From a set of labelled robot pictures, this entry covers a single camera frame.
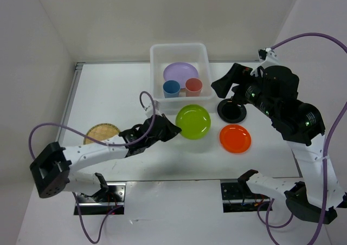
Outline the green plastic plate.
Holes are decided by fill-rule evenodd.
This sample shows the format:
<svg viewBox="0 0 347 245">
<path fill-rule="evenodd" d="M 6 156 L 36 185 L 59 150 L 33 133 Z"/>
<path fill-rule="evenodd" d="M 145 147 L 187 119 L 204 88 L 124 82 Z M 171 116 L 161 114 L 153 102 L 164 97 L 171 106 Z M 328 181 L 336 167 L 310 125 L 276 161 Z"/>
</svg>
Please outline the green plastic plate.
<svg viewBox="0 0 347 245">
<path fill-rule="evenodd" d="M 189 140 L 205 137 L 211 127 L 208 111 L 200 105 L 184 106 L 176 115 L 175 124 L 181 129 L 181 135 Z"/>
</svg>

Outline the blue plastic cup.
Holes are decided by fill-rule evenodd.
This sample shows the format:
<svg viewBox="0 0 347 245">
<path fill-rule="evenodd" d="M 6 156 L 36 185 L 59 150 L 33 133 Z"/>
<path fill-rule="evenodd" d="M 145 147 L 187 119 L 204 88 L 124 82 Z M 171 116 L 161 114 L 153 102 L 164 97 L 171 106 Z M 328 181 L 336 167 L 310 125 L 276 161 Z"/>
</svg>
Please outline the blue plastic cup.
<svg viewBox="0 0 347 245">
<path fill-rule="evenodd" d="M 181 86 L 179 82 L 175 80 L 168 80 L 163 84 L 163 93 L 165 98 L 179 97 L 180 90 Z"/>
</svg>

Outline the pink plastic cup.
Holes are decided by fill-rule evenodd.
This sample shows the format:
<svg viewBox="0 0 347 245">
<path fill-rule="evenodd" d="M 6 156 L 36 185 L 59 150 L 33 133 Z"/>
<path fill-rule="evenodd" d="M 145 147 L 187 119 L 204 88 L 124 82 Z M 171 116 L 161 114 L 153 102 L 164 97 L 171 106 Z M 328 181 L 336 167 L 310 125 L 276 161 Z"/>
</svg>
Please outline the pink plastic cup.
<svg viewBox="0 0 347 245">
<path fill-rule="evenodd" d="M 190 78 L 185 83 L 185 95 L 186 97 L 200 96 L 202 90 L 202 81 L 198 78 Z"/>
</svg>

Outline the purple plastic plate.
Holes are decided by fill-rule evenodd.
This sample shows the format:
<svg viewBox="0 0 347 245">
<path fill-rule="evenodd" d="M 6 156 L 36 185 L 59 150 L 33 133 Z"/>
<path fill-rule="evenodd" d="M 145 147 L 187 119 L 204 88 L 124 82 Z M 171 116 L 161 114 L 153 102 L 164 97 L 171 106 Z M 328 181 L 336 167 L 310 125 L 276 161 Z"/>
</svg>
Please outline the purple plastic plate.
<svg viewBox="0 0 347 245">
<path fill-rule="evenodd" d="M 193 65 L 186 62 L 175 62 L 164 69 L 163 78 L 165 81 L 179 82 L 181 89 L 184 89 L 186 81 L 190 78 L 199 78 L 199 74 Z"/>
</svg>

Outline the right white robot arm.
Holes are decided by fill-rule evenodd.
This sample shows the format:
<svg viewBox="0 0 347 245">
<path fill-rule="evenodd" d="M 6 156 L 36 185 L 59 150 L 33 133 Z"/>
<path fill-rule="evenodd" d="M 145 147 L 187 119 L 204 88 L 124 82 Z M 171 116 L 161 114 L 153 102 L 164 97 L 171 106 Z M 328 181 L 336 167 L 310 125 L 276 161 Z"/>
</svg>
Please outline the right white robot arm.
<svg viewBox="0 0 347 245">
<path fill-rule="evenodd" d="M 249 67 L 233 64 L 225 76 L 211 84 L 219 98 L 229 91 L 235 104 L 252 104 L 270 118 L 298 162 L 302 181 L 286 182 L 248 170 L 238 178 L 240 196 L 263 194 L 283 199 L 298 219 L 323 224 L 336 217 L 336 208 L 346 208 L 346 192 L 341 188 L 331 161 L 324 154 L 325 126 L 319 110 L 298 100 L 299 77 L 285 66 Z"/>
</svg>

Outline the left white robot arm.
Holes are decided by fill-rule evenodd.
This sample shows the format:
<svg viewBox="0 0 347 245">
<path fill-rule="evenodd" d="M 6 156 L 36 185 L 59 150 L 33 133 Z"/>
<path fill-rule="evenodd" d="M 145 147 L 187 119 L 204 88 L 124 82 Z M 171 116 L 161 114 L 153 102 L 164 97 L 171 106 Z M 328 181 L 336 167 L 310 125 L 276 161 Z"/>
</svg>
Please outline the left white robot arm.
<svg viewBox="0 0 347 245">
<path fill-rule="evenodd" d="M 101 173 L 91 175 L 80 171 L 109 160 L 124 159 L 143 153 L 158 141 L 166 142 L 181 133 L 164 114 L 152 115 L 106 140 L 93 140 L 79 146 L 62 147 L 49 143 L 34 157 L 30 171 L 40 198 L 51 198 L 62 191 L 79 192 L 103 201 L 108 186 Z"/>
</svg>

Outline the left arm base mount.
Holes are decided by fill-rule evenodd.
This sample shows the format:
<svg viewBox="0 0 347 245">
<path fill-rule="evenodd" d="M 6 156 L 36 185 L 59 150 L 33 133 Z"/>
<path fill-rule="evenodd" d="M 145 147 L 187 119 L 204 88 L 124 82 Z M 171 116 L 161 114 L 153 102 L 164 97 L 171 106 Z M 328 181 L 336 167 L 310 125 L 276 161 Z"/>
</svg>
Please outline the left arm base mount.
<svg viewBox="0 0 347 245">
<path fill-rule="evenodd" d="M 125 182 L 107 182 L 102 174 L 94 174 L 89 193 L 77 193 L 81 215 L 123 215 L 125 211 Z"/>
</svg>

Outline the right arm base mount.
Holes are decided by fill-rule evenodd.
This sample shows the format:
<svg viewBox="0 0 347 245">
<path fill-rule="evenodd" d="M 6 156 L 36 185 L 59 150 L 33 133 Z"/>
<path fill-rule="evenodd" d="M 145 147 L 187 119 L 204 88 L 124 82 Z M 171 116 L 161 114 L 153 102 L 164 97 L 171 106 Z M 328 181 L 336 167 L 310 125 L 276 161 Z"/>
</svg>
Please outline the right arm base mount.
<svg viewBox="0 0 347 245">
<path fill-rule="evenodd" d="M 221 182 L 224 213 L 266 211 L 270 198 L 262 194 L 244 194 L 238 182 Z"/>
</svg>

